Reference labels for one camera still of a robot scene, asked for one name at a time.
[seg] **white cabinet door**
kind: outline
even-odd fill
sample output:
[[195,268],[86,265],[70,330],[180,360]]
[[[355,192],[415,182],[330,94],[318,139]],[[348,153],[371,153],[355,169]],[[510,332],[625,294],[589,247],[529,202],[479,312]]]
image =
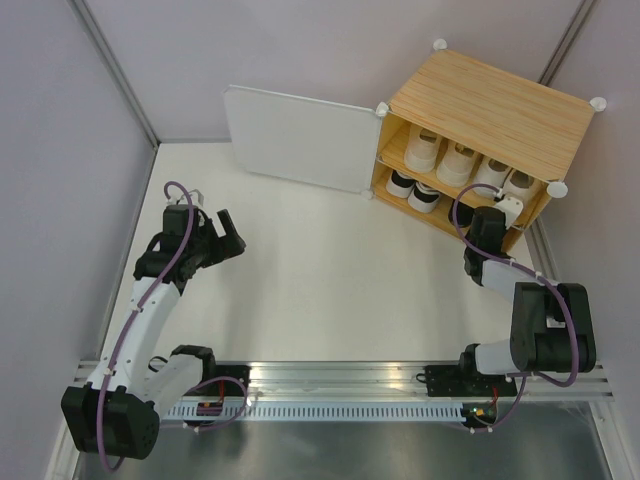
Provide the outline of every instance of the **white cabinet door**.
[[374,110],[235,85],[224,104],[236,159],[248,171],[370,188],[382,125]]

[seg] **shelf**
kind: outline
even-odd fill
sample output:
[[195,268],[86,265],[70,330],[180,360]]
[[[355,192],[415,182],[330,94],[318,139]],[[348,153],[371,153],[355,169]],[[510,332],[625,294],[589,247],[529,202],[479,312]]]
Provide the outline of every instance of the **shelf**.
[[391,99],[392,112],[544,181],[563,179],[588,102],[451,50],[432,54]]
[[451,204],[453,200],[446,195],[443,195],[440,198],[440,202],[436,206],[435,210],[431,213],[420,213],[417,210],[411,208],[409,203],[405,198],[398,198],[391,195],[387,192],[385,188],[387,184],[387,180],[389,180],[389,176],[391,175],[391,170],[388,169],[385,173],[382,174],[380,179],[373,186],[373,190],[376,194],[376,198],[382,200],[384,203],[391,205],[399,210],[402,210],[404,213],[408,213],[412,217],[417,218],[425,223],[429,223],[438,227],[440,230],[447,232],[449,235],[452,235],[458,238],[458,233],[456,232],[455,227],[449,222],[449,209],[451,208]]
[[[397,133],[387,143],[387,145],[384,147],[382,152],[380,152],[380,158],[382,160],[382,163],[384,163],[385,165],[387,165],[388,167],[394,170],[398,170],[399,172],[404,173],[405,175],[409,175],[411,178],[414,178],[419,182],[422,182],[426,185],[429,185],[432,188],[435,188],[436,190],[444,193],[445,195],[451,198],[457,197],[463,188],[471,185],[471,182],[473,181],[476,175],[476,171],[480,166],[479,161],[476,162],[475,167],[473,167],[473,171],[471,172],[469,181],[462,187],[451,187],[446,183],[441,182],[438,179],[436,175],[436,169],[438,168],[438,165],[442,160],[442,157],[446,149],[446,145],[445,145],[446,140],[444,139],[442,141],[443,146],[441,146],[440,152],[438,152],[438,159],[437,159],[436,166],[433,168],[433,170],[431,170],[428,173],[417,173],[410,170],[404,164],[404,152],[407,149],[407,145],[409,143],[409,128],[410,128],[409,122],[405,122],[405,124],[402,127],[400,127]],[[535,209],[537,202],[538,202],[538,197],[536,196],[534,199],[532,199],[532,201],[529,202],[527,208],[525,208],[524,211],[520,214],[520,217],[518,217],[518,223],[524,224],[527,222],[527,220],[531,216],[531,213]],[[477,193],[470,191],[464,194],[462,203],[469,205],[472,208],[477,208],[481,206],[492,206],[495,204],[495,201],[490,198],[482,197]]]

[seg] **gray wall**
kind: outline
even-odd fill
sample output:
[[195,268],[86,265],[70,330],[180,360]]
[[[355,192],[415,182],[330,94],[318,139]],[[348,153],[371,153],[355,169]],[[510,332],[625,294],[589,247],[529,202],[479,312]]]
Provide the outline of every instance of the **gray wall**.
[[0,476],[42,478],[152,150],[64,0],[0,15]]
[[609,106],[596,114],[544,226],[561,278],[584,283],[598,354],[640,451],[640,2],[599,2],[553,87]]
[[228,137],[230,83],[375,107],[444,37],[537,80],[578,0],[88,0],[161,140]]

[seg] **white knob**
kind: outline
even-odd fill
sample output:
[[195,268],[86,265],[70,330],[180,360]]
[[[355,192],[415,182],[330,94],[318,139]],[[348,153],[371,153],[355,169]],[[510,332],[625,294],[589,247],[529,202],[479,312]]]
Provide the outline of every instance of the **white knob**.
[[447,41],[444,38],[439,38],[438,40],[436,40],[435,42],[433,42],[433,49],[438,52],[440,50],[446,50],[447,49]]
[[549,182],[547,193],[552,198],[564,198],[569,193],[569,187],[564,182]]
[[378,104],[378,108],[376,108],[376,115],[380,118],[384,118],[387,116],[387,113],[389,113],[389,105],[384,102],[380,102]]
[[602,112],[607,108],[607,100],[602,97],[593,97],[589,101],[589,105],[591,105],[596,112]]

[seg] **white tabletop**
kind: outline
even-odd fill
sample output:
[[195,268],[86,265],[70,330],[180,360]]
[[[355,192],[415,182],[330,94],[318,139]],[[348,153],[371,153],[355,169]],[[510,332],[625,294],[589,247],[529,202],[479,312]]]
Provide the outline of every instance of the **white tabletop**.
[[[160,147],[108,332],[124,321],[135,261],[161,230],[163,185],[228,209],[246,252],[199,271],[156,354],[181,343],[224,361],[455,360],[507,338],[511,305],[463,270],[463,245],[377,200],[249,174],[230,144]],[[513,250],[531,264],[524,240]]]

